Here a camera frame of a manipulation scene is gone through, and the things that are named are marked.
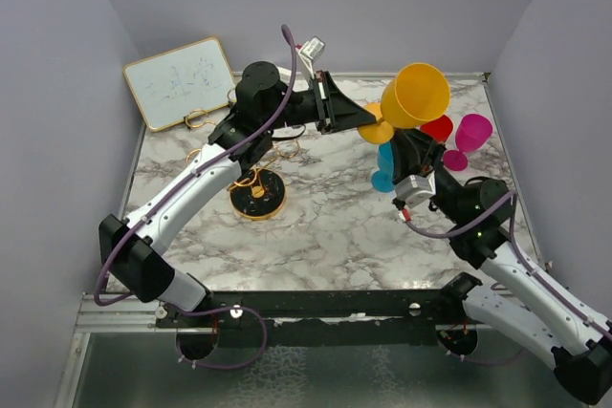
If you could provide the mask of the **red wine glass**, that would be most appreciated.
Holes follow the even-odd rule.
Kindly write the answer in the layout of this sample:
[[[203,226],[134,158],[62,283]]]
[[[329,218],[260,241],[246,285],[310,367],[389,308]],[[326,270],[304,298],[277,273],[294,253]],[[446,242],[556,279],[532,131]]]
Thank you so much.
[[[429,135],[439,143],[445,143],[452,134],[453,129],[453,122],[447,115],[442,115],[420,127],[423,133]]]

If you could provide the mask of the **blue wine glass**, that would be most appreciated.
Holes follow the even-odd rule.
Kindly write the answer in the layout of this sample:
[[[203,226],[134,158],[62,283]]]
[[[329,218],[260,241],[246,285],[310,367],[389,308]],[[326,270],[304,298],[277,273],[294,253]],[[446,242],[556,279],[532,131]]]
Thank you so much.
[[[394,190],[392,183],[394,163],[391,144],[381,144],[377,154],[378,169],[372,174],[371,184],[373,188],[381,193],[390,193]]]

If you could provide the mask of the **pink wine glass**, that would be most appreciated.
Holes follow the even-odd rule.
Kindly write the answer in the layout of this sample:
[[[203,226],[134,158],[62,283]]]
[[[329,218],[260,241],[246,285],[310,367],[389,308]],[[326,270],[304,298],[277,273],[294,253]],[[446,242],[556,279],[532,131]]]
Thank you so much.
[[[443,155],[444,166],[451,171],[463,171],[468,167],[468,153],[478,150],[492,135],[492,122],[479,114],[465,115],[455,133],[455,149]]]

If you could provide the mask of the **orange wine glass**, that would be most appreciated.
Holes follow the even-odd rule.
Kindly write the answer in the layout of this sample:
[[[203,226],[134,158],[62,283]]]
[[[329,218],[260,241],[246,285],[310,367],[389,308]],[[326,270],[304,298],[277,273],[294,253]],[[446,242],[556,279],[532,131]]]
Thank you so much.
[[[383,144],[396,130],[418,128],[440,118],[450,104],[451,90],[444,74],[430,64],[404,67],[383,90],[378,102],[365,106],[375,121],[358,128],[361,138]]]

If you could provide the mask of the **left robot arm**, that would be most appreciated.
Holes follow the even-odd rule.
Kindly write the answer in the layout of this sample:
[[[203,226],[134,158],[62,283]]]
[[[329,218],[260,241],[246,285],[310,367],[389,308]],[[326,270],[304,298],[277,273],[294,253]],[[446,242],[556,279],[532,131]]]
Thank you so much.
[[[201,151],[158,195],[123,219],[99,225],[102,271],[111,273],[142,302],[161,300],[193,327],[210,318],[210,291],[169,265],[163,255],[186,223],[209,200],[249,170],[273,147],[276,129],[313,123],[322,134],[373,124],[373,114],[345,96],[329,73],[319,72],[305,91],[283,83],[270,62],[249,65],[235,87],[236,100]]]

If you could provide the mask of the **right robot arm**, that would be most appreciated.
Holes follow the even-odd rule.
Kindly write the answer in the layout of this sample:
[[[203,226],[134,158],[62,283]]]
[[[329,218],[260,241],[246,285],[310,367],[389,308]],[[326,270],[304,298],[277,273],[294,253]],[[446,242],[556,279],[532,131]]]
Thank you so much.
[[[427,203],[453,222],[440,234],[455,255],[515,298],[507,301],[461,274],[439,300],[451,323],[466,317],[491,326],[530,351],[575,399],[598,404],[611,389],[611,321],[563,287],[518,246],[514,236],[517,197],[507,183],[477,176],[458,182],[444,167],[445,146],[418,129],[396,131],[390,141],[393,204],[401,220],[427,238],[410,211]]]

